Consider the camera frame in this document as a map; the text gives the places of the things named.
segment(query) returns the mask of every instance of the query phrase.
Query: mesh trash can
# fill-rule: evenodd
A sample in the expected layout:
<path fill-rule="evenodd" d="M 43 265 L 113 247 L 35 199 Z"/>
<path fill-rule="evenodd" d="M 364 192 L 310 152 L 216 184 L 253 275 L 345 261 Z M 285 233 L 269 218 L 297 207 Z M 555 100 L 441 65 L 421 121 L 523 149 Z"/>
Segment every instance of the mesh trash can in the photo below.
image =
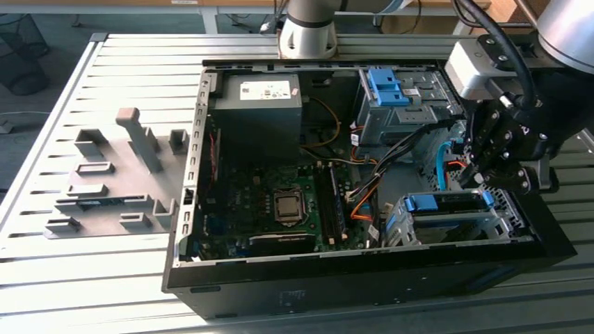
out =
<path fill-rule="evenodd" d="M 42 41 L 33 39 L 34 30 L 39 33 L 31 15 L 0 15 L 0 84 L 15 95 L 34 94 L 50 83 L 38 62 L 38 57 L 47 53 L 47 45 L 43 47 L 43 38 Z"/>
<path fill-rule="evenodd" d="M 37 58 L 49 53 L 50 47 L 31 14 L 0 14 L 0 33 L 19 35 Z"/>

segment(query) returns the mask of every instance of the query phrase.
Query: open computer tower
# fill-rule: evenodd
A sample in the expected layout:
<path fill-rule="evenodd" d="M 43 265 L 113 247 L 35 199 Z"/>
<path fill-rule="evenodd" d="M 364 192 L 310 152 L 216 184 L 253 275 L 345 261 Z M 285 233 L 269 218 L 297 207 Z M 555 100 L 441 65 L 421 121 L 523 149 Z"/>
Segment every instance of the open computer tower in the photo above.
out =
<path fill-rule="evenodd" d="M 441 61 L 210 61 L 163 291 L 205 318 L 476 294 L 576 254 L 539 195 L 462 189 Z"/>

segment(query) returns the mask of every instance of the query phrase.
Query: green circuit board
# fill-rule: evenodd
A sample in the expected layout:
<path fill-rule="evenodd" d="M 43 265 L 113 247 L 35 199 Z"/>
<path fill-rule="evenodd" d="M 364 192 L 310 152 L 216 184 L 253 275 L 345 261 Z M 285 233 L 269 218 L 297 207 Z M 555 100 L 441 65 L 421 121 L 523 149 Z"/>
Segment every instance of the green circuit board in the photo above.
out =
<path fill-rule="evenodd" d="M 365 226 L 349 222 L 349 238 L 329 244 L 324 238 L 314 165 L 232 170 L 229 173 L 228 206 L 222 214 L 208 217 L 210 258 L 248 256 L 241 250 L 250 237 L 261 234 L 308 233 L 316 235 L 316 251 L 340 251 L 364 248 Z M 353 187 L 349 169 L 336 166 L 340 191 Z M 276 192 L 294 190 L 302 194 L 304 219 L 296 225 L 284 225 L 276 217 Z"/>

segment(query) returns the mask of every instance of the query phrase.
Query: green motherboard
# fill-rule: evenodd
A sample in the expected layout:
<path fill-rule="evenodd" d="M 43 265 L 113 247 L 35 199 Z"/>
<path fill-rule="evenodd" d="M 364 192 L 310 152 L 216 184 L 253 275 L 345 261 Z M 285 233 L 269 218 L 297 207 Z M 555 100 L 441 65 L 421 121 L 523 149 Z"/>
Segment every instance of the green motherboard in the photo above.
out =
<path fill-rule="evenodd" d="M 337 198 L 353 190 L 349 168 L 345 164 L 284 166 L 273 168 L 232 169 L 225 180 L 228 201 L 220 212 L 206 217 L 206 237 L 201 248 L 209 259 L 256 256 L 250 251 L 254 236 L 308 235 L 316 238 L 313 252 L 341 251 L 365 247 L 365 223 L 352 221 L 346 207 L 340 218 L 324 221 L 322 210 L 337 203 L 321 194 L 317 171 L 333 169 Z M 342 238 L 325 233 L 330 223 L 344 220 Z"/>

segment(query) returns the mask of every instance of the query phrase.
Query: expansion slot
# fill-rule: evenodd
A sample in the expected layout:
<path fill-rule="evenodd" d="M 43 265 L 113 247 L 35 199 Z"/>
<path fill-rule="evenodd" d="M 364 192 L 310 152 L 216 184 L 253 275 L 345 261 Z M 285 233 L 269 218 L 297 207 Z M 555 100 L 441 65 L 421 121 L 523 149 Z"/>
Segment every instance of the expansion slot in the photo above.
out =
<path fill-rule="evenodd" d="M 346 221 L 344 202 L 338 191 L 334 167 L 318 165 L 314 170 L 316 191 L 318 194 L 322 236 L 334 245 L 346 240 Z"/>

